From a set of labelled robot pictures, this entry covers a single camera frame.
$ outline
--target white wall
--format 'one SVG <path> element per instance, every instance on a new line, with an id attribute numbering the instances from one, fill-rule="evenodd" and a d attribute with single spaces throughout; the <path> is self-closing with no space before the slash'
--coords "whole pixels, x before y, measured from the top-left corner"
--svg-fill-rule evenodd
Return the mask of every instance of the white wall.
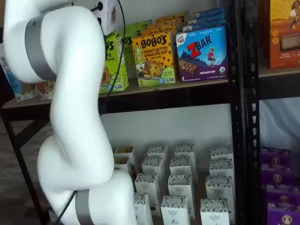
<path id="1" fill-rule="evenodd" d="M 102 116 L 115 149 L 135 146 L 142 158 L 147 147 L 166 143 L 173 152 L 179 143 L 195 143 L 198 167 L 209 166 L 210 147 L 232 144 L 230 105 L 208 105 Z"/>

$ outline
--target child illustration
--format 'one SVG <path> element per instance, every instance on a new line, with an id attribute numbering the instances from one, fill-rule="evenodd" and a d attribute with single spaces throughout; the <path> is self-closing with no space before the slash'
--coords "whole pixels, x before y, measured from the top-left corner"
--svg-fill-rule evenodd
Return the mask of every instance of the child illustration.
<path id="1" fill-rule="evenodd" d="M 209 53 L 207 53 L 207 54 L 205 54 L 205 55 L 208 55 L 208 58 L 207 58 L 207 60 L 208 61 L 211 61 L 211 66 L 214 66 L 215 64 L 216 64 L 216 58 L 214 58 L 214 57 L 217 57 L 216 55 L 214 55 L 214 51 L 215 51 L 215 49 L 214 49 L 214 47 L 211 47 L 210 48 L 210 52 Z"/>

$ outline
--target purple snack box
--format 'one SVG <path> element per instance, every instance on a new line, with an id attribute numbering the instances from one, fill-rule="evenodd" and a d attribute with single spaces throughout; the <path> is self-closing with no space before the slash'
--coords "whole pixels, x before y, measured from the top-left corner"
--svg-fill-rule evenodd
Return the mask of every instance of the purple snack box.
<path id="1" fill-rule="evenodd" d="M 292 151 L 288 149 L 262 147 L 261 164 L 282 164 L 290 166 L 292 164 Z"/>
<path id="2" fill-rule="evenodd" d="M 300 207 L 287 203 L 268 203 L 267 225 L 299 225 Z"/>
<path id="3" fill-rule="evenodd" d="M 263 185 L 294 185 L 295 176 L 293 167 L 285 167 L 283 165 L 262 164 L 261 167 L 261 184 Z"/>

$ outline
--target snack box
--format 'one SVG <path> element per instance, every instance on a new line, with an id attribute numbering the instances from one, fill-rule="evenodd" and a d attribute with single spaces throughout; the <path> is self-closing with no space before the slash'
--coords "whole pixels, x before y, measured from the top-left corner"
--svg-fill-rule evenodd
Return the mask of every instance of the snack box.
<path id="1" fill-rule="evenodd" d="M 192 175 L 194 181 L 198 182 L 198 168 L 197 168 L 197 156 L 195 156 L 194 152 L 194 144 L 179 144 L 175 146 L 175 157 L 190 157 Z"/>
<path id="2" fill-rule="evenodd" d="M 212 9 L 205 10 L 202 12 L 190 14 L 190 15 L 188 15 L 188 20 L 197 20 L 199 18 L 215 16 L 215 15 L 223 14 L 223 13 L 224 13 L 223 7 L 212 8 Z"/>
<path id="3" fill-rule="evenodd" d="M 148 194 L 135 193 L 135 218 L 137 225 L 153 225 Z"/>
<path id="4" fill-rule="evenodd" d="M 118 34 L 122 37 L 124 43 L 124 58 L 127 67 L 128 79 L 136 78 L 135 70 L 135 58 L 133 56 L 132 50 L 132 38 L 141 35 L 141 31 L 146 29 L 146 27 L 152 24 L 152 20 L 146 20 L 142 22 L 137 22 L 126 26 L 125 39 L 123 40 L 124 31 L 121 30 Z"/>
<path id="5" fill-rule="evenodd" d="M 132 48 L 139 87 L 175 83 L 171 30 L 135 37 Z"/>
<path id="6" fill-rule="evenodd" d="M 207 176 L 205 180 L 206 194 L 209 199 L 225 198 L 228 202 L 228 214 L 231 224 L 235 224 L 235 206 L 232 177 Z"/>
<path id="7" fill-rule="evenodd" d="M 190 157 L 172 158 L 170 162 L 171 175 L 191 175 L 193 177 L 190 160 Z"/>
<path id="8" fill-rule="evenodd" d="M 176 41 L 181 81 L 206 81 L 227 77 L 224 26 L 179 33 Z"/>
<path id="9" fill-rule="evenodd" d="M 283 165 L 262 164 L 261 167 L 261 184 L 272 185 L 294 185 L 295 175 L 293 167 L 285 167 Z"/>
<path id="10" fill-rule="evenodd" d="M 168 181 L 170 195 L 186 196 L 190 219 L 195 219 L 195 189 L 191 175 L 171 175 Z"/>
<path id="11" fill-rule="evenodd" d="M 205 17 L 205 18 L 198 18 L 196 20 L 189 20 L 187 22 L 187 25 L 195 25 L 198 23 L 209 23 L 215 20 L 221 20 L 224 19 L 225 15 L 223 14 L 218 14 L 218 15 L 214 15 L 214 16 L 210 16 L 210 17 Z"/>
<path id="12" fill-rule="evenodd" d="M 292 151 L 288 149 L 262 147 L 261 164 L 282 164 L 291 166 L 292 155 Z"/>
<path id="13" fill-rule="evenodd" d="M 103 70 L 103 77 L 100 87 L 100 93 L 123 91 L 128 86 L 127 69 L 124 60 L 124 55 L 121 58 L 121 66 L 119 75 L 114 86 L 113 82 L 117 76 L 118 65 L 122 50 L 122 39 L 117 33 L 112 33 L 105 37 L 106 60 Z"/>
<path id="14" fill-rule="evenodd" d="M 300 207 L 287 203 L 268 203 L 267 225 L 300 224 Z"/>
<path id="15" fill-rule="evenodd" d="M 190 225 L 186 196 L 164 195 L 161 211 L 164 225 Z"/>
<path id="16" fill-rule="evenodd" d="M 163 17 L 158 18 L 156 20 L 156 22 L 159 23 L 159 22 L 162 22 L 162 21 L 172 20 L 172 19 L 176 19 L 176 18 L 179 18 L 179 17 L 182 19 L 182 24 L 186 25 L 187 21 L 188 21 L 188 12 L 177 13 L 177 14 L 173 14 L 173 15 L 163 16 Z"/>
<path id="17" fill-rule="evenodd" d="M 200 214 L 203 225 L 229 225 L 226 199 L 201 199 Z"/>
<path id="18" fill-rule="evenodd" d="M 139 173 L 135 179 L 135 186 L 138 193 L 148 194 L 152 215 L 160 216 L 161 192 L 158 175 Z"/>
<path id="19" fill-rule="evenodd" d="M 168 193 L 168 187 L 165 177 L 165 164 L 162 157 L 146 157 L 142 163 L 144 173 L 156 173 L 160 185 L 160 190 L 163 194 Z"/>

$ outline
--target bobo's peanut butter chocolate chip box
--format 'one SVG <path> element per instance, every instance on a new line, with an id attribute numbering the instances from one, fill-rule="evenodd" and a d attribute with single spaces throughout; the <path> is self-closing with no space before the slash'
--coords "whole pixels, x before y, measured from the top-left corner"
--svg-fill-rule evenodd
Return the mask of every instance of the bobo's peanut butter chocolate chip box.
<path id="1" fill-rule="evenodd" d="M 132 49 L 139 87 L 175 83 L 171 30 L 135 37 Z"/>

